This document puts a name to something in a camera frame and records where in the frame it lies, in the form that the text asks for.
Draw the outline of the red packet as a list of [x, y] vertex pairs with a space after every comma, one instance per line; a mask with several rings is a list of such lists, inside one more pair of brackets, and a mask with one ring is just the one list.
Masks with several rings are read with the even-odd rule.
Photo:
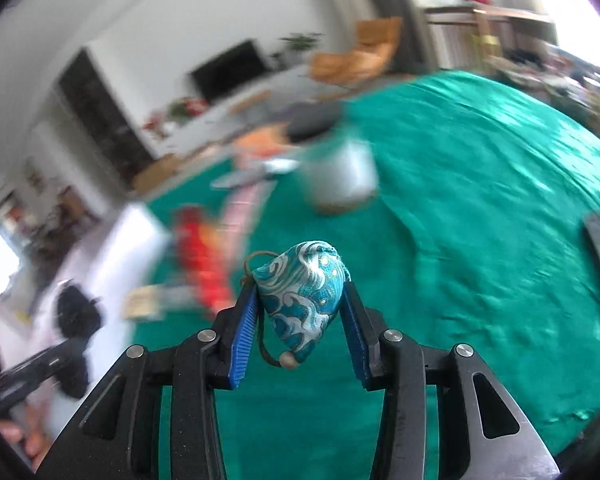
[[218, 233], [204, 208], [187, 205], [176, 214], [175, 244], [184, 278], [195, 289], [198, 304], [215, 318], [234, 306], [234, 292]]

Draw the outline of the blue white brocade pouch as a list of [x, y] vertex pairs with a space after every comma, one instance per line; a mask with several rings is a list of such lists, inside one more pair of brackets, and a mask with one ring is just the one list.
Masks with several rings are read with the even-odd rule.
[[[295, 244], [286, 252], [252, 252], [244, 279], [252, 279], [260, 298], [258, 347], [268, 364], [294, 370], [312, 353], [336, 318], [351, 275], [335, 247], [324, 240]], [[277, 358], [264, 343], [264, 321], [287, 349]]]

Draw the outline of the clear plastic jar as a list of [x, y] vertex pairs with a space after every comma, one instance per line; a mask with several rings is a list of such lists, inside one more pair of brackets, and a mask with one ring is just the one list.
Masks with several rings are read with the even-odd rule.
[[376, 195], [378, 173], [370, 144], [333, 136], [308, 148], [300, 172], [309, 200], [321, 214], [340, 214]]

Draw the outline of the orange book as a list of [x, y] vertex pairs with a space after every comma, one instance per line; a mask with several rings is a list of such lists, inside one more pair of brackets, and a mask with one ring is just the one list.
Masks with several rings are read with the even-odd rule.
[[237, 154], [255, 158], [270, 158], [294, 148], [287, 136], [286, 122], [254, 128], [237, 138], [232, 145]]

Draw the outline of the dark glass cabinet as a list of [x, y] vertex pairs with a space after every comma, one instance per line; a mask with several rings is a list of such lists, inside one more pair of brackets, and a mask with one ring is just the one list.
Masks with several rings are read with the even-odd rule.
[[65, 102], [127, 188], [155, 159], [125, 119], [96, 70], [81, 49], [62, 72], [58, 86]]

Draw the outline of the black television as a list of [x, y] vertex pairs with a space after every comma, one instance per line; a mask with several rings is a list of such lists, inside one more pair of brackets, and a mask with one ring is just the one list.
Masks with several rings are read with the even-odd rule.
[[189, 78], [199, 95], [208, 104], [214, 104], [269, 73], [271, 69], [257, 44], [249, 39], [199, 65]]

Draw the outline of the orange lounge chair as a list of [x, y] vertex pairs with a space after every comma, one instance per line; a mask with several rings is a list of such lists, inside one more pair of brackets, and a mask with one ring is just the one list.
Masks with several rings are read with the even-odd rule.
[[355, 45], [348, 52], [317, 52], [311, 60], [312, 80], [348, 86], [381, 75], [391, 64], [401, 38], [402, 18], [378, 18], [355, 24]]

